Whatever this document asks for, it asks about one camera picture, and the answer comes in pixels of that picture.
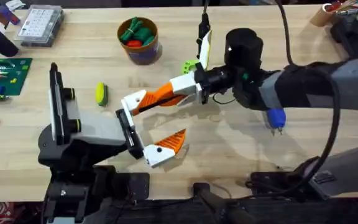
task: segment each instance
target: circuit board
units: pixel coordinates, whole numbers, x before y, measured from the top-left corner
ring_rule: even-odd
[[[4,95],[20,95],[24,80],[29,72],[32,58],[0,58],[0,86],[5,87]]]

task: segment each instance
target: electronic component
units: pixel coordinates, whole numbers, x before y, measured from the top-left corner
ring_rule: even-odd
[[[31,5],[14,40],[28,47],[51,47],[64,20],[60,6]]]
[[[283,128],[285,126],[285,111],[284,109],[269,109],[266,111],[268,123],[274,134],[275,130],[278,130],[280,134],[283,134]]]
[[[0,58],[0,86],[5,87],[4,95],[20,95],[32,58]]]
[[[4,86],[0,86],[0,95],[5,93],[6,88]]]

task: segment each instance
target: wooden surface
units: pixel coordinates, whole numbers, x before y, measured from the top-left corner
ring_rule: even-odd
[[[327,31],[308,20],[318,6],[286,7],[291,49],[296,63],[315,60],[337,62],[344,58]],[[49,123],[48,71],[56,62],[65,86],[75,88],[79,107],[114,116],[120,99],[137,90],[155,90],[180,74],[185,60],[197,54],[196,37],[200,7],[151,9],[67,9],[66,21],[52,48],[22,49],[17,57],[34,60],[20,96],[0,103],[0,201],[42,200],[49,182],[49,170],[38,163],[37,140]],[[237,27],[249,27],[264,41],[264,69],[287,64],[282,19],[275,6],[211,7],[208,9],[213,40],[210,68],[222,65],[225,35]],[[21,18],[25,11],[17,12]],[[116,39],[119,24],[133,16],[152,19],[159,29],[163,47],[153,65],[134,65]],[[11,38],[16,26],[9,26]],[[109,86],[106,108],[94,101],[97,82]],[[230,100],[231,94],[218,96]],[[272,136],[259,111],[237,103],[220,106],[212,101],[203,106],[154,108],[135,117],[145,144],[187,128],[184,148],[178,158],[151,169],[123,152],[102,164],[121,172],[149,172],[150,198],[187,198],[193,182],[207,181],[223,197],[241,197],[253,171],[290,169],[321,153],[331,125],[331,110],[286,109],[283,135]],[[342,111],[333,153],[358,146],[358,111]]]

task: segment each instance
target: black mount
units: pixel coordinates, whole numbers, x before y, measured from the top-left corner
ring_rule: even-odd
[[[52,223],[55,217],[84,217],[98,211],[105,198],[145,200],[149,197],[148,173],[117,173],[114,166],[94,166],[98,162],[128,150],[136,159],[143,157],[143,148],[129,126],[124,110],[116,116],[126,141],[110,146],[90,144],[72,135],[81,132],[81,120],[69,119],[67,102],[75,99],[72,88],[64,88],[62,74],[55,63],[50,69],[52,123],[39,136],[39,163],[52,173],[42,208],[42,220]]]
[[[147,173],[117,173],[114,166],[95,166],[78,172],[55,172],[44,199],[43,220],[52,223],[55,217],[84,217],[97,212],[104,198],[145,200],[149,197]]]
[[[341,18],[329,31],[331,37],[342,44],[350,58],[358,58],[358,20],[355,17]]]
[[[291,172],[253,172],[246,182],[246,187],[252,190],[253,195],[290,189],[303,179],[306,168],[317,159],[318,157],[308,159]],[[323,200],[310,184],[283,196],[301,203],[307,200]]]

